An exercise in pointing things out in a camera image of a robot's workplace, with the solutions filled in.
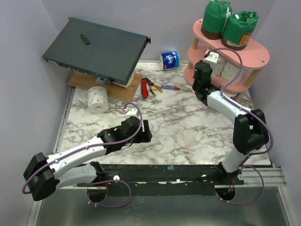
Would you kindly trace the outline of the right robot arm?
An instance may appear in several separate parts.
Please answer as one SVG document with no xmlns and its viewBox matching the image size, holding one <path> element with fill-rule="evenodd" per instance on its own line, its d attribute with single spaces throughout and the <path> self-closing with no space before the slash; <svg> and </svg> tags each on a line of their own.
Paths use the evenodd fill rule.
<svg viewBox="0 0 301 226">
<path fill-rule="evenodd" d="M 233 125 L 232 142 L 234 147 L 228 156 L 218 164 L 217 181 L 223 185 L 233 180 L 233 174 L 250 154 L 261 149 L 269 142 L 268 130 L 265 128 L 265 115 L 262 110 L 250 110 L 231 102 L 222 95 L 219 88 L 211 83 L 212 69 L 209 63 L 199 61 L 194 69 L 193 90 L 199 101 L 229 119 Z"/>
</svg>

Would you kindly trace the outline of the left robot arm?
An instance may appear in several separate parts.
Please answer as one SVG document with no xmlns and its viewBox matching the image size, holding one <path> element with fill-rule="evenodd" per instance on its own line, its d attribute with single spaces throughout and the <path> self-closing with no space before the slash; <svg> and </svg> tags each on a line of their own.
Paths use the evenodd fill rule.
<svg viewBox="0 0 301 226">
<path fill-rule="evenodd" d="M 104 182 L 104 174 L 96 163 L 80 168 L 83 176 L 75 173 L 79 165 L 97 157 L 120 151 L 131 144 L 149 143 L 152 134 L 148 120 L 131 116 L 121 125 L 104 129 L 86 143 L 68 151 L 45 156 L 35 154 L 26 167 L 23 177 L 24 194 L 31 194 L 34 201 L 43 200 L 56 189 L 77 183 L 91 183 L 99 186 Z"/>
</svg>

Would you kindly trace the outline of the white floral paper towel roll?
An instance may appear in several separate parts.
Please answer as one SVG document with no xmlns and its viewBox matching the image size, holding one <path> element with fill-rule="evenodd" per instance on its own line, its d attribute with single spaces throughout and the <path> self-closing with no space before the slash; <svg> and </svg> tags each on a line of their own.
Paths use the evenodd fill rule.
<svg viewBox="0 0 301 226">
<path fill-rule="evenodd" d="M 222 71 L 221 71 L 221 77 L 223 77 L 224 80 L 227 82 L 232 81 L 238 74 L 240 67 L 233 64 L 231 61 L 226 60 Z M 242 69 L 239 76 L 232 82 L 232 84 L 237 84 L 240 82 L 245 74 L 245 69 Z"/>
</svg>

